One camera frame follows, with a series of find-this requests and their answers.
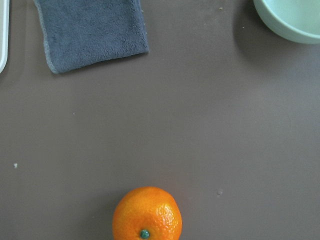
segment orange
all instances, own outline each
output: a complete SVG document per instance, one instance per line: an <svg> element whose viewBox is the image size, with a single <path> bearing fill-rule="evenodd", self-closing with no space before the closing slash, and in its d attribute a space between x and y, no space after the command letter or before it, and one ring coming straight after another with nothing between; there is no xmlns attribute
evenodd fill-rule
<svg viewBox="0 0 320 240"><path fill-rule="evenodd" d="M115 208L114 240L178 240L182 218L170 193L154 186L127 193Z"/></svg>

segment microfiber cloth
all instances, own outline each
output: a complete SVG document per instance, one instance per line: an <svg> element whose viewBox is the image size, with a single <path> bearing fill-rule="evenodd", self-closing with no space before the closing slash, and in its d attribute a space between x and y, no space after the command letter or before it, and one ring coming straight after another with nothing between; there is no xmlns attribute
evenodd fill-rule
<svg viewBox="0 0 320 240"><path fill-rule="evenodd" d="M140 0L34 0L53 73L149 51Z"/></svg>

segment gray table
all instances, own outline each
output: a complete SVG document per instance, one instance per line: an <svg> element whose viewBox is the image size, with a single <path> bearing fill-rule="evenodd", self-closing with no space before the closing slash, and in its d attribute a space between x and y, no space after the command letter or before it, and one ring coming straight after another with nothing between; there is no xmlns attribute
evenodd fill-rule
<svg viewBox="0 0 320 240"><path fill-rule="evenodd" d="M181 240L318 239L320 46L249 0L142 7L149 54L54 75L32 0L11 1L0 239L110 240L146 185L175 197Z"/></svg>

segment mint green bowl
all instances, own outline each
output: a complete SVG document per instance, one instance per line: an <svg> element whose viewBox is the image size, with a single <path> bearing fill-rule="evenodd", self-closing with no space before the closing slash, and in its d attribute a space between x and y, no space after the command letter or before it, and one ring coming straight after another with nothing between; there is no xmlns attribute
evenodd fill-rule
<svg viewBox="0 0 320 240"><path fill-rule="evenodd" d="M320 44L320 0L253 0L262 21L279 36Z"/></svg>

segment white tray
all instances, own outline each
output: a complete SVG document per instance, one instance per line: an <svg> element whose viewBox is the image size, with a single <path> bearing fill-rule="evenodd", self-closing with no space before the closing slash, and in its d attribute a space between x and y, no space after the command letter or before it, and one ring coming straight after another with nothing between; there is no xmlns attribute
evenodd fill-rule
<svg viewBox="0 0 320 240"><path fill-rule="evenodd" d="M0 0L0 73L8 58L9 0Z"/></svg>

